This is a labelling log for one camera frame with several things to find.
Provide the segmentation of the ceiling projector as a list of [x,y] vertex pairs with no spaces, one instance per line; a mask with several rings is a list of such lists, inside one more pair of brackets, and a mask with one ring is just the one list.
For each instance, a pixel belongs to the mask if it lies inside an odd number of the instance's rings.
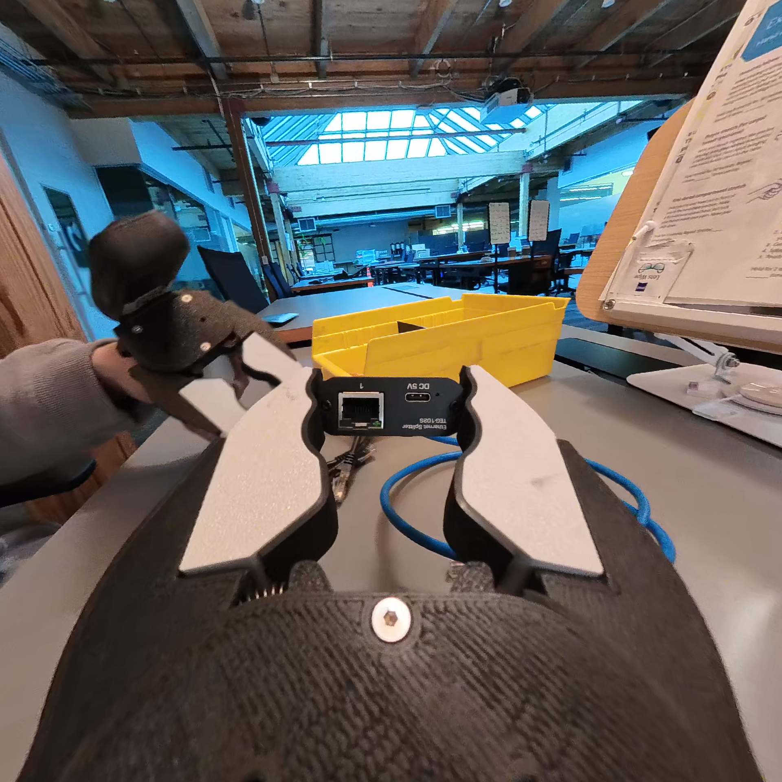
[[533,101],[533,92],[517,77],[505,77],[494,82],[481,106],[483,125],[510,124],[521,117]]

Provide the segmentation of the wooden document stand with paper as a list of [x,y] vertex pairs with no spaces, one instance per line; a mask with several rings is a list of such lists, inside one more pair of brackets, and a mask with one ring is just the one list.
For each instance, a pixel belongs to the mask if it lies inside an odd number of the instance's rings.
[[747,2],[663,168],[631,242],[693,242],[662,302],[775,310],[781,301],[781,2]]

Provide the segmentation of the person's left forearm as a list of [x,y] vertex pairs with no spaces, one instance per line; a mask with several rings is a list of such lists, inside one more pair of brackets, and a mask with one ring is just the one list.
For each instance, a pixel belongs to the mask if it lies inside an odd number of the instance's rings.
[[93,343],[57,338],[1,361],[1,480],[12,483],[87,454],[137,423],[105,395]]

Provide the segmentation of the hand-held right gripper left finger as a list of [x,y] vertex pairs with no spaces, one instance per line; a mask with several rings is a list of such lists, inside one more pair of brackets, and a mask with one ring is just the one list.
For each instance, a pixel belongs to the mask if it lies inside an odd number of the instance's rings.
[[336,541],[338,512],[316,398],[303,367],[255,403],[225,440],[179,565],[183,576],[249,572],[288,581]]

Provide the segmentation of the black ethernet splitter box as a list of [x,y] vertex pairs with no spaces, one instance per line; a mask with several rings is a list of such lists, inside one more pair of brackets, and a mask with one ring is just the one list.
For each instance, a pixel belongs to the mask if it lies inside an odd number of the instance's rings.
[[445,437],[455,434],[467,391],[449,378],[334,377],[313,386],[330,435]]

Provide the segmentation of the black desk pad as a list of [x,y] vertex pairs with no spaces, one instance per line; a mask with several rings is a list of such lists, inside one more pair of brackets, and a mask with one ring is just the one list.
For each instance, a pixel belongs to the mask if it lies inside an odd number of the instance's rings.
[[562,327],[554,351],[561,364],[620,383],[636,374],[687,366],[684,358],[679,349],[571,325]]

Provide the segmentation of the grey desk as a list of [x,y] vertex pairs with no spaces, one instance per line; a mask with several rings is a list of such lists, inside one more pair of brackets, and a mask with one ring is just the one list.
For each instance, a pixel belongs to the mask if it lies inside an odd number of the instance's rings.
[[[514,392],[578,452],[639,485],[709,624],[766,780],[780,780],[780,451],[639,390],[556,363]],[[167,421],[2,587],[2,780],[16,780],[59,655],[108,564],[206,443]],[[385,439],[321,560],[339,591],[447,591],[444,558],[397,533],[379,491],[440,453]]]

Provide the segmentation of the lens wipe packet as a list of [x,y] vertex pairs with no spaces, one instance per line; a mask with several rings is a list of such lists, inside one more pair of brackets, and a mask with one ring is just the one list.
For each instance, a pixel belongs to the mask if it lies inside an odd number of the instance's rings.
[[645,237],[631,242],[611,286],[614,299],[662,302],[695,250],[693,242]]

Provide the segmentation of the white round puck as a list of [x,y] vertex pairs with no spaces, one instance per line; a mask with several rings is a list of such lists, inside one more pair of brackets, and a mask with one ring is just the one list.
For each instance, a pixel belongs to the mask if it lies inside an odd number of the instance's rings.
[[728,401],[770,415],[781,416],[781,385],[771,382],[750,382],[738,388]]

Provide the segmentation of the wide wooden pillar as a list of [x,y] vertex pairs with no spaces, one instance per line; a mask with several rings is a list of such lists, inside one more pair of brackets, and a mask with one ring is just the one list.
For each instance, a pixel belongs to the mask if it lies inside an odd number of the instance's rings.
[[[1,159],[1,348],[2,357],[19,347],[53,338],[87,341],[48,247],[18,187]],[[96,469],[69,493],[32,501],[37,521],[64,523],[136,451],[129,433],[93,449]]]

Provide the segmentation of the person's left hand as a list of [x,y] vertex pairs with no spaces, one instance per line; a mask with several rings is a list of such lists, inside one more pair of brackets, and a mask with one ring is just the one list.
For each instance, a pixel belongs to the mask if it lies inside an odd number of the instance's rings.
[[92,368],[105,395],[120,413],[140,424],[152,415],[154,405],[142,383],[132,376],[136,367],[131,357],[122,355],[116,341],[93,347]]

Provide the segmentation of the white stand base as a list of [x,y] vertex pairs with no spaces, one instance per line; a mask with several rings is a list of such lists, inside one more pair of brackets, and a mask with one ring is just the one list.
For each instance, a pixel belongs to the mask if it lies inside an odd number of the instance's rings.
[[646,393],[689,410],[693,415],[781,448],[781,416],[728,401],[750,382],[781,385],[779,369],[748,364],[727,347],[705,340],[655,334],[699,359],[700,363],[628,377]]

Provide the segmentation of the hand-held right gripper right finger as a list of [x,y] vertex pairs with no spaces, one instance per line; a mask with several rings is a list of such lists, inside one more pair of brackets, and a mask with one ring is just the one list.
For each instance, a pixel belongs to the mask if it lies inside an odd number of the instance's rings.
[[444,535],[456,559],[488,566],[514,590],[533,573],[596,580],[604,563],[556,435],[533,408],[477,365],[461,370],[461,455]]

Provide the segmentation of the yellow plastic bin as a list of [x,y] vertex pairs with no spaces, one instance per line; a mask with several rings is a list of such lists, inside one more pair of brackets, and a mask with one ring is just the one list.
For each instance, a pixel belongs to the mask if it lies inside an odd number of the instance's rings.
[[318,319],[314,365],[325,377],[443,377],[478,365],[512,388],[547,376],[569,299],[466,292]]

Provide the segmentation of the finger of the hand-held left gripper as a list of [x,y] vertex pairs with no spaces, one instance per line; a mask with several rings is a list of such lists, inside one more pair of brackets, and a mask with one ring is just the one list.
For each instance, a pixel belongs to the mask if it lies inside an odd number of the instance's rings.
[[240,421],[240,399],[223,377],[197,378],[178,391],[190,426],[225,436]]
[[269,411],[287,411],[288,408],[304,404],[304,368],[284,350],[251,333],[242,343],[236,344],[228,353],[233,373],[253,378],[267,378],[279,383],[249,410],[267,408]]

